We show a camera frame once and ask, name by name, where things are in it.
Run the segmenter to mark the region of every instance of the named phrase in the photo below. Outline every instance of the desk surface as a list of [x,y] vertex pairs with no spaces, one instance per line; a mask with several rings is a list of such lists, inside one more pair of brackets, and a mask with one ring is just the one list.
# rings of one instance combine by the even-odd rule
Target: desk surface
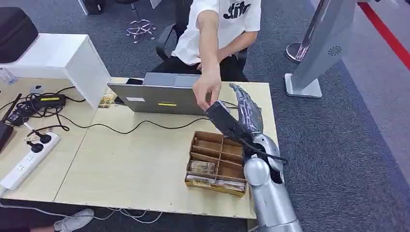
[[[0,84],[0,106],[13,101],[18,93],[27,96],[30,89],[36,85],[44,88],[43,92],[57,92],[58,90],[72,86],[69,80],[57,79],[33,79],[22,78],[15,84],[8,86]],[[73,99],[82,99],[81,94],[76,89],[64,91],[64,94]],[[0,112],[2,117],[7,109]],[[62,112],[63,115],[81,124],[89,124],[94,116],[95,110],[87,102],[77,103],[67,101],[67,105]],[[57,125],[56,117],[31,118],[29,125],[32,128],[41,128],[49,125]],[[69,132],[60,128],[53,131],[61,135],[62,140],[59,145],[40,163],[33,173],[23,182],[23,184],[13,192],[6,193],[3,197],[16,200],[52,202],[57,195],[61,183],[72,163],[75,154],[86,134],[86,130],[70,125],[62,120],[62,123],[70,127]],[[30,147],[25,145],[24,138],[29,130],[22,126],[15,127],[12,139],[0,153],[0,178],[5,177],[8,172],[29,152]]]
[[[126,80],[113,78],[114,82]],[[262,108],[264,132],[277,142],[269,85],[240,85]],[[237,103],[235,94],[227,83],[222,86],[220,99]],[[81,125],[89,125],[92,118],[92,114],[76,117],[68,108],[61,114]],[[232,114],[237,117],[235,110],[232,110]],[[196,118],[199,117],[135,113],[126,106],[118,105],[109,109],[99,108],[92,119],[92,124],[103,123],[119,131],[129,131],[143,120],[176,127],[188,124]],[[64,121],[63,124],[68,124],[72,131],[60,133],[63,139],[57,147],[57,152],[50,153],[22,187],[15,193],[5,195],[5,198],[256,218],[249,192],[239,198],[185,186],[185,169],[194,131],[218,132],[209,121],[198,121],[178,130],[142,124],[128,135],[117,134],[104,127],[83,130],[69,122]],[[10,147],[13,151],[18,149],[17,145]],[[0,160],[0,177],[7,173],[3,171],[3,167],[11,168],[25,155],[20,153],[18,157],[10,155],[9,151],[0,154],[0,159],[9,159],[6,162]],[[48,183],[49,187],[42,189],[45,183]]]

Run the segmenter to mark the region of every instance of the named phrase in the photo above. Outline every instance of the cardboard box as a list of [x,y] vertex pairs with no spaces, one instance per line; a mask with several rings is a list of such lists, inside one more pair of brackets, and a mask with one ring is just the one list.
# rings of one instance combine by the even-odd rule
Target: cardboard box
[[[192,160],[214,163],[215,173],[192,172],[190,170]],[[243,173],[242,145],[224,138],[222,134],[195,131],[190,147],[185,184],[244,196],[247,182]]]

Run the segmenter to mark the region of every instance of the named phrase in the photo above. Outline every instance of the chair armrest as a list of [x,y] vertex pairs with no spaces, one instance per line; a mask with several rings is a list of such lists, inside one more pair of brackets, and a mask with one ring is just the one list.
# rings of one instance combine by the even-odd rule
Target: chair armrest
[[243,70],[244,67],[245,67],[247,53],[248,53],[247,48],[245,48],[242,51],[238,52],[238,66],[241,70]]
[[164,61],[169,58],[165,53],[165,45],[169,39],[169,36],[171,35],[172,30],[174,30],[174,27],[175,23],[167,26],[162,32],[161,36],[157,39],[157,44],[155,45],[158,56],[160,56]]

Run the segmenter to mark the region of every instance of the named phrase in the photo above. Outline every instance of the human hand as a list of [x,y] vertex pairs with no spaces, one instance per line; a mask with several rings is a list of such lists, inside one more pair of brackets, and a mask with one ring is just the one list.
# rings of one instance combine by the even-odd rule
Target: human hand
[[[193,85],[192,90],[198,106],[204,111],[218,100],[221,84],[219,65],[216,65],[212,69],[204,70]],[[210,102],[206,101],[207,93],[211,94]]]
[[[218,49],[218,51],[217,51],[218,63],[220,63],[226,57],[227,57],[227,55],[225,54],[224,50],[223,49]],[[196,67],[196,70],[202,70],[202,63],[198,64],[198,67]]]

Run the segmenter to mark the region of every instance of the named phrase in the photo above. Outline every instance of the shoe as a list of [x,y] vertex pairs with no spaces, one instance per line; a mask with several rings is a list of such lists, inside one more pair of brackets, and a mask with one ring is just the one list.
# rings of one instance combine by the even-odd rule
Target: shoe
[[66,217],[63,220],[56,221],[54,223],[54,229],[61,232],[72,232],[86,226],[94,216],[94,210],[85,209],[73,216],[76,217]]

